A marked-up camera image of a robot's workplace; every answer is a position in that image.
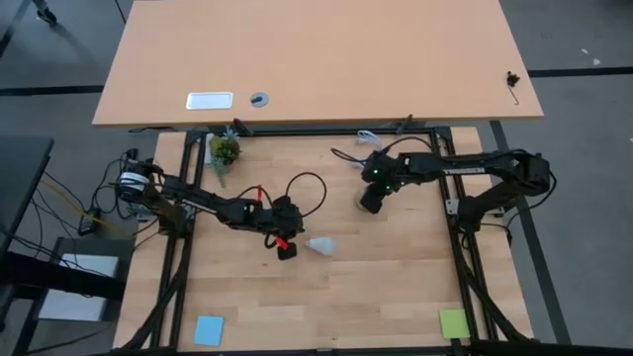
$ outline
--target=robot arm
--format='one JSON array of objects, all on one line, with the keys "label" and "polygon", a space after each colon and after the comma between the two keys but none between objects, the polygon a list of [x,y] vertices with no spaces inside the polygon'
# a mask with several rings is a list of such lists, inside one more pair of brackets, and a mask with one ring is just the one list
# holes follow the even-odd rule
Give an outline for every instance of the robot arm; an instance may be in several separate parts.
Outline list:
[{"label": "robot arm", "polygon": [[[155,175],[164,180],[156,184]],[[259,200],[241,197],[225,199],[191,187],[178,177],[165,175],[158,166],[147,162],[134,162],[126,167],[119,177],[116,191],[119,199],[147,207],[158,217],[161,230],[177,236],[190,232],[189,221],[193,214],[183,205],[212,214],[232,229],[259,232],[267,238],[269,235],[276,236],[277,253],[281,260],[297,254],[296,245],[288,243],[288,240],[305,231],[299,208],[286,195],[275,199],[271,208],[265,209]],[[265,245],[272,248],[275,243]]]},{"label": "robot arm", "polygon": [[468,232],[480,229],[487,211],[512,207],[521,196],[538,196],[550,189],[548,161],[522,149],[445,157],[409,152],[397,158],[381,150],[370,154],[364,163],[362,178],[370,184],[360,203],[373,214],[380,211],[386,196],[407,184],[419,185],[450,175],[493,174],[501,178],[502,182],[488,191],[459,202],[457,224]]}]

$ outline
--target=potted plant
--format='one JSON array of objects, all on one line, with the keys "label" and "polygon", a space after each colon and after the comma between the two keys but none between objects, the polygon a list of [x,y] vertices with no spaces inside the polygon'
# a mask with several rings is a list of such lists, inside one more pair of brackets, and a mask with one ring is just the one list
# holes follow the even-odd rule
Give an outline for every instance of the potted plant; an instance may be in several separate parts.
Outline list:
[{"label": "potted plant", "polygon": [[222,136],[214,134],[209,141],[209,149],[211,150],[211,166],[216,171],[218,180],[224,188],[228,167],[239,158],[239,135],[231,128],[226,127]]}]

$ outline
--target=wooden tabletop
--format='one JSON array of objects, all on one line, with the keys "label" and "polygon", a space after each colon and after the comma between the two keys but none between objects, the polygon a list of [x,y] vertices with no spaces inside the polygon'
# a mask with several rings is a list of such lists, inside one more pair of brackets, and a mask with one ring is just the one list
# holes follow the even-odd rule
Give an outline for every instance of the wooden tabletop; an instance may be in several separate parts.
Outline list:
[{"label": "wooden tabletop", "polygon": [[[476,129],[453,129],[453,134],[458,153],[481,151]],[[177,174],[183,139],[183,133],[159,137],[155,161],[166,173]],[[360,171],[329,152],[338,147],[355,156],[367,155],[371,147],[356,145],[352,136],[258,137],[240,142],[243,153],[227,175],[226,188],[207,168],[204,189],[229,198],[262,184],[275,199],[295,174],[310,170],[327,183],[327,199],[305,218],[306,232],[293,240],[299,254],[285,262],[277,260],[275,250],[264,248],[262,235],[231,230],[211,215],[198,215],[180,350],[450,344],[442,338],[438,313],[462,305],[437,182],[403,188],[386,198],[374,216],[353,203],[365,185]],[[392,154],[405,150],[427,148],[406,141],[394,146]],[[488,176],[464,177],[464,182],[472,195],[491,185]],[[289,195],[306,212],[318,203],[321,187],[316,179],[305,177],[296,181]],[[137,240],[153,232],[141,233]],[[308,239],[321,236],[335,240],[332,257],[304,247]],[[115,346],[132,337],[153,307],[165,243],[166,237],[158,235],[135,252]],[[483,226],[478,243],[492,298],[520,331],[531,334],[503,230]],[[165,344],[171,312],[163,332]],[[198,315],[225,318],[222,346],[194,345]]]},{"label": "wooden tabletop", "polygon": [[[506,86],[511,71],[521,79]],[[190,111],[189,93],[230,92]],[[269,103],[255,108],[254,93]],[[135,1],[93,124],[165,126],[543,112],[498,0]]]}]

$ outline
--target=gray floor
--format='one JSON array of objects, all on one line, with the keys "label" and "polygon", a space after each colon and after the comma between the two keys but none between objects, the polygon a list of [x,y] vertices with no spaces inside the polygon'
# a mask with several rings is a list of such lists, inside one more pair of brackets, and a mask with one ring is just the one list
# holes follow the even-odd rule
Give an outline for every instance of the gray floor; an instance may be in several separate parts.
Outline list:
[{"label": "gray floor", "polygon": [[[20,0],[0,2],[0,34]],[[124,12],[131,0],[122,0]],[[123,32],[114,1],[51,0],[63,28],[52,31],[30,7],[0,58],[0,88],[103,84]],[[503,0],[512,32],[529,69],[633,65],[633,2],[629,0]],[[534,212],[539,236],[573,341],[577,344],[633,347],[633,168],[620,157],[633,152],[633,76],[533,80],[546,120],[503,124],[510,145],[542,152],[559,179],[556,193]],[[55,139],[48,172],[88,201],[105,164],[138,147],[152,155],[156,134],[90,125],[99,94],[0,97],[2,134],[46,134]],[[477,124],[485,148],[495,148],[487,124]],[[78,217],[63,202],[43,193],[60,214]],[[134,225],[108,216],[129,230]],[[64,235],[44,216],[45,245]],[[549,319],[519,224],[512,252],[536,336],[553,341]],[[29,210],[19,233],[38,239]],[[114,238],[108,232],[103,238]],[[28,303],[17,302],[0,349],[15,341]],[[42,323],[33,347],[65,341],[106,323]],[[114,333],[42,355],[104,352]]]}]

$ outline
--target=red clip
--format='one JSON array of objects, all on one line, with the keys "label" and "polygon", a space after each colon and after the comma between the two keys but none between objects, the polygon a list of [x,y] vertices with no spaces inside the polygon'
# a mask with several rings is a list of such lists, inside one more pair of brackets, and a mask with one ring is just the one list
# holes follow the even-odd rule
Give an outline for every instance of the red clip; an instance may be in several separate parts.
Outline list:
[{"label": "red clip", "polygon": [[275,242],[277,242],[279,247],[281,247],[284,251],[288,249],[288,243],[280,237],[275,237]]}]

